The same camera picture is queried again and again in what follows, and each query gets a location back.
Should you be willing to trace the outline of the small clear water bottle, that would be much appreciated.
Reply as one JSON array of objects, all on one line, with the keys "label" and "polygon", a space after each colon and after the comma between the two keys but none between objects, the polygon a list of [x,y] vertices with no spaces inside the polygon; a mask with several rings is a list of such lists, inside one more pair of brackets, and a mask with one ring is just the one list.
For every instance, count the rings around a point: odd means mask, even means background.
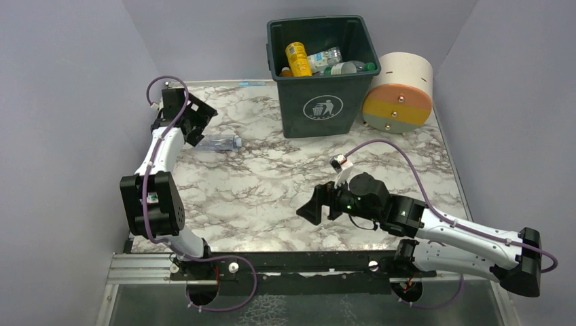
[{"label": "small clear water bottle", "polygon": [[194,147],[202,151],[233,151],[242,147],[242,138],[234,134],[206,135]]}]

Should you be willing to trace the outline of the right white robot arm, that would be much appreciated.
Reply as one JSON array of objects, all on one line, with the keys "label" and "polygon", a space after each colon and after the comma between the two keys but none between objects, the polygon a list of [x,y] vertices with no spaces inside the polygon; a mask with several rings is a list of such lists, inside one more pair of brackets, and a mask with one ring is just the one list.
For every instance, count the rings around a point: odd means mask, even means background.
[{"label": "right white robot arm", "polygon": [[400,237],[396,261],[408,270],[470,274],[516,295],[541,294],[541,235],[535,229],[505,231],[458,219],[423,201],[391,194],[384,182],[367,173],[342,185],[330,181],[315,186],[296,213],[319,225],[324,206],[330,220],[346,213]]}]

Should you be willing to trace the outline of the clear bottle green white label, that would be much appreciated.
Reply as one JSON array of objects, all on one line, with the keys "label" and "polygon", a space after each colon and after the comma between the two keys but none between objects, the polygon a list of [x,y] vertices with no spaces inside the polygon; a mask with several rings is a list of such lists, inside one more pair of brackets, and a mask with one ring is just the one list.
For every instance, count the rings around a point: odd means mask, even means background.
[{"label": "clear bottle green white label", "polygon": [[319,75],[346,75],[375,70],[376,64],[373,62],[361,62],[358,60],[352,60],[330,65],[320,71]]}]

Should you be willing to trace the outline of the yellow juice bottle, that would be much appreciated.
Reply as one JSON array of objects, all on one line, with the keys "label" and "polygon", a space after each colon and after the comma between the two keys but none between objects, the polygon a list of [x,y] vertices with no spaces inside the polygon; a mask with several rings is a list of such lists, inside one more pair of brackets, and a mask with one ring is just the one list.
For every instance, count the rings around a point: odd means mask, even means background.
[{"label": "yellow juice bottle", "polygon": [[312,69],[303,43],[290,43],[285,48],[285,54],[294,77],[312,76]]}]

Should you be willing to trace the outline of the orange label bottle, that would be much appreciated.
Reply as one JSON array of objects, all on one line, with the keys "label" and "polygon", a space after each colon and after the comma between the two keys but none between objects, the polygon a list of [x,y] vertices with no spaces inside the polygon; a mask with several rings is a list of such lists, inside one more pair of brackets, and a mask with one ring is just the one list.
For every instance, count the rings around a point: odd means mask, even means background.
[{"label": "orange label bottle", "polygon": [[278,75],[279,77],[293,77],[293,71],[289,67],[283,67]]}]

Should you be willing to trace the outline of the clear square jasmine bottle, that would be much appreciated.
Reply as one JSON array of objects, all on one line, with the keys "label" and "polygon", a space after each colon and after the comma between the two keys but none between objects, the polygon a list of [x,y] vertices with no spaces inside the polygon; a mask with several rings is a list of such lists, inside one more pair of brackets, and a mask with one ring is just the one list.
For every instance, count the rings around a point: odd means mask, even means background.
[{"label": "clear square jasmine bottle", "polygon": [[308,56],[308,62],[313,74],[323,71],[326,67],[342,62],[342,55],[339,47],[317,52]]}]

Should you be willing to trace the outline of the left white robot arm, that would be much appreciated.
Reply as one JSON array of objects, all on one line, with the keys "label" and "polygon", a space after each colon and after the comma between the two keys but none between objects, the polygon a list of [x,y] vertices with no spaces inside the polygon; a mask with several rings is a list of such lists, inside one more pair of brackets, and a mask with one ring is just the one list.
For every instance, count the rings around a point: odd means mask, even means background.
[{"label": "left white robot arm", "polygon": [[168,247],[181,261],[205,261],[206,240],[185,224],[185,209],[173,169],[183,146],[197,146],[217,111],[187,88],[166,88],[151,125],[152,140],[143,163],[120,180],[120,192],[131,234]]}]

